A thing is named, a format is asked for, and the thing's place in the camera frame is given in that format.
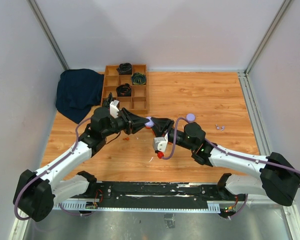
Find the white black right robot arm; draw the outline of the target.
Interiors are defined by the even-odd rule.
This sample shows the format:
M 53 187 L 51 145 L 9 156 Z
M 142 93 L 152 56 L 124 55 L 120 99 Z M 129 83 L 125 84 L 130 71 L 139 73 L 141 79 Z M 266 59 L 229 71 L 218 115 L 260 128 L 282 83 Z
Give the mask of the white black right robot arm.
M 282 206 L 291 206 L 300 186 L 300 171 L 283 155 L 253 155 L 234 151 L 206 139 L 206 133 L 195 122 L 193 114 L 184 118 L 186 125 L 178 130 L 178 123 L 168 118 L 150 117 L 145 124 L 155 138 L 153 149 L 164 159 L 168 143 L 191 151 L 191 157 L 200 165 L 222 167 L 244 174 L 225 173 L 220 178 L 216 193 L 222 200 L 233 195 L 262 195 Z

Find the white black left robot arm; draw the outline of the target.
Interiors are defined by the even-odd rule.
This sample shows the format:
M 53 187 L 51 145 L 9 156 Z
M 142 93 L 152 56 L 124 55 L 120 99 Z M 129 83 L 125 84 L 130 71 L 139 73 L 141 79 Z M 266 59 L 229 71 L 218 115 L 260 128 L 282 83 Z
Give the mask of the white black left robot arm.
M 106 107 L 96 108 L 87 121 L 84 132 L 76 135 L 74 144 L 66 152 L 46 166 L 35 171 L 27 169 L 20 175 L 12 201 L 17 219 L 40 222 L 55 206 L 73 196 L 93 197 L 97 193 L 94 176 L 80 172 L 70 180 L 63 180 L 64 177 L 98 153 L 106 145 L 108 136 L 120 132 L 135 134 L 150 122 L 125 108 L 112 116 Z

